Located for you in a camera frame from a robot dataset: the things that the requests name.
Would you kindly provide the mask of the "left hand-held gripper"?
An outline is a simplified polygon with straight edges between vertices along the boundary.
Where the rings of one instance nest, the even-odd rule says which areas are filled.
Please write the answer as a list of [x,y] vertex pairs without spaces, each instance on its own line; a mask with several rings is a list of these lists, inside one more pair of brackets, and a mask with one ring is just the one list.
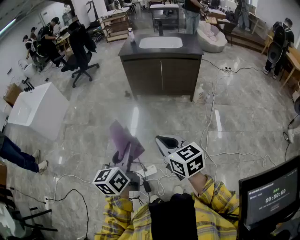
[[140,177],[135,172],[130,172],[133,162],[134,148],[131,142],[127,146],[126,172],[124,167],[125,158],[116,151],[112,157],[114,168],[99,170],[93,180],[95,185],[104,195],[120,195],[126,188],[129,191],[140,191]]

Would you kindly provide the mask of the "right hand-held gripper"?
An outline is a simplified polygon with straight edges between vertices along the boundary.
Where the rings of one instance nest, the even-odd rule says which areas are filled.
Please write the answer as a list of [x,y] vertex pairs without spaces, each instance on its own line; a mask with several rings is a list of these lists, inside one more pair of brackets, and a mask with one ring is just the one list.
[[195,142],[189,144],[178,135],[157,135],[155,142],[171,170],[181,177],[190,178],[204,169],[204,152]]

